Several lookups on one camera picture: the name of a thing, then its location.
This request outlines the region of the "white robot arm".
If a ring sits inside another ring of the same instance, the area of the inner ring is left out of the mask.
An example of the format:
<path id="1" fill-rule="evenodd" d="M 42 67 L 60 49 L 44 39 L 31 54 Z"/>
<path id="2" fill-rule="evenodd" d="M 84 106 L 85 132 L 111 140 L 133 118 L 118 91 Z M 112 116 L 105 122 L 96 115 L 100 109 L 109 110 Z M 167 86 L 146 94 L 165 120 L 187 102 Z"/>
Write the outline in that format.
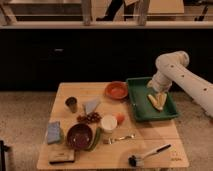
<path id="1" fill-rule="evenodd" d="M 189 55 L 185 51 L 165 53 L 157 57 L 157 72 L 148 85 L 156 92 L 167 92 L 175 82 L 213 118 L 213 83 L 187 69 Z"/>

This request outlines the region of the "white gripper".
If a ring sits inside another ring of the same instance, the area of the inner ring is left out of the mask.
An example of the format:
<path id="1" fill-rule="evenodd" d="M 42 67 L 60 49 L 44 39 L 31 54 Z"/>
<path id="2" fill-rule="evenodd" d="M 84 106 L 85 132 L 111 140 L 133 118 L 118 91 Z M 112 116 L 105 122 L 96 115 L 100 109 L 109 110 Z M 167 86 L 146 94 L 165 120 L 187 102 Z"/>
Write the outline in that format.
<path id="1" fill-rule="evenodd" d="M 156 100 L 157 100 L 157 104 L 160 105 L 161 104 L 161 93 L 162 94 L 162 106 L 165 105 L 166 103 L 166 99 L 167 99 L 167 94 L 166 92 L 168 91 L 168 88 L 165 87 L 165 86 L 162 86 L 158 83 L 155 83 L 153 82 L 152 80 L 150 80 L 148 83 L 147 83 L 147 87 L 148 88 L 152 88 L 154 91 L 156 91 Z"/>

